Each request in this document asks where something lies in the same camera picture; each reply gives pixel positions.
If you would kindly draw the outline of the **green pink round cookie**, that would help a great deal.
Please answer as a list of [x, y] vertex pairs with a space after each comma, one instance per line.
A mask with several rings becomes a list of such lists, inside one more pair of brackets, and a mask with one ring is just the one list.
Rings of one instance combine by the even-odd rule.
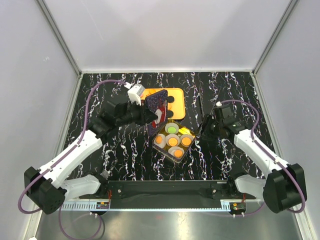
[[167, 132], [169, 133], [169, 134], [175, 134], [176, 133], [176, 128], [174, 127], [174, 126], [170, 126], [170, 127], [168, 127], [167, 128]]

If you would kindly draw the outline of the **orange round cookie bottom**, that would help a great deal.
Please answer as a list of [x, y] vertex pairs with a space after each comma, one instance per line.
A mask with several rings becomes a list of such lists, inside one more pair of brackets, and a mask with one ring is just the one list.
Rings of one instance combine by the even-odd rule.
[[169, 140], [168, 140], [168, 144], [170, 145], [170, 146], [172, 146], [172, 147], [174, 147], [174, 146], [177, 146], [178, 145], [178, 140], [176, 139], [176, 138], [174, 138], [174, 137], [172, 137], [172, 138], [170, 138]]

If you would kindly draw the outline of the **orange waffle cookie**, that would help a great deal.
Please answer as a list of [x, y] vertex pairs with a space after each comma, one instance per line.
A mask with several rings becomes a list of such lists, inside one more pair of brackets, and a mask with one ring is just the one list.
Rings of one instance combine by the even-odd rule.
[[181, 143], [184, 146], [189, 146], [192, 143], [192, 140], [189, 137], [184, 137], [181, 139]]

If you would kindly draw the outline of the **gold box lid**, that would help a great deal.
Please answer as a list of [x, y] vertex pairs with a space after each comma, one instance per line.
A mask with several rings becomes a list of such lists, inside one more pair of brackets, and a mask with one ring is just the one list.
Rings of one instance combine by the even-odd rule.
[[156, 115], [156, 119], [147, 125], [149, 136], [155, 135], [168, 120], [168, 91], [163, 89], [145, 98], [147, 108]]

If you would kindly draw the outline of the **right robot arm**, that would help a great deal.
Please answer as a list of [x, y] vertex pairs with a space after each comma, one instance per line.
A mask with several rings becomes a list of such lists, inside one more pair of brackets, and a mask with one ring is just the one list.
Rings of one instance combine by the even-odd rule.
[[242, 150], [261, 170], [264, 179], [240, 175], [227, 185], [228, 195], [239, 198], [249, 194], [264, 201], [273, 213], [288, 210], [299, 214], [305, 210], [307, 189], [304, 169], [289, 164], [270, 150], [243, 121], [234, 117], [214, 118], [205, 114], [199, 132], [210, 140], [226, 138]]

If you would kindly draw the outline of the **orange flower cookie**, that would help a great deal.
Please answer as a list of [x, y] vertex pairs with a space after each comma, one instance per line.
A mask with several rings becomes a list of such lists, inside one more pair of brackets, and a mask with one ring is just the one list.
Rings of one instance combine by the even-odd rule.
[[182, 155], [183, 155], [183, 152], [179, 149], [174, 152], [174, 156], [176, 158], [180, 158]]
[[163, 142], [163, 137], [161, 135], [158, 135], [155, 139], [157, 144], [161, 144]]

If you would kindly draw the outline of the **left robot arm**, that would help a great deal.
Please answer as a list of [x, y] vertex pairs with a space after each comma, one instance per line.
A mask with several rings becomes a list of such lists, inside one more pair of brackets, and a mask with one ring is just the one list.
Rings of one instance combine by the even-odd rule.
[[119, 127], [132, 123], [143, 126], [157, 119], [158, 116], [144, 103], [116, 104], [108, 100], [71, 145], [42, 167], [31, 166], [24, 172], [25, 189], [21, 195], [28, 196], [47, 215], [54, 213], [68, 199], [83, 195], [103, 198], [108, 193], [108, 186], [102, 177], [89, 174], [67, 180], [68, 175], [102, 148]]

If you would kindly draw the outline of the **clear cookie box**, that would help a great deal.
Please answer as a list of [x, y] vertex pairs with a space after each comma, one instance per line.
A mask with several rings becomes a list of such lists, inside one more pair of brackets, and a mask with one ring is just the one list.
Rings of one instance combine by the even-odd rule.
[[152, 147], [176, 165], [183, 161], [195, 140], [192, 130], [170, 119], [153, 137]]

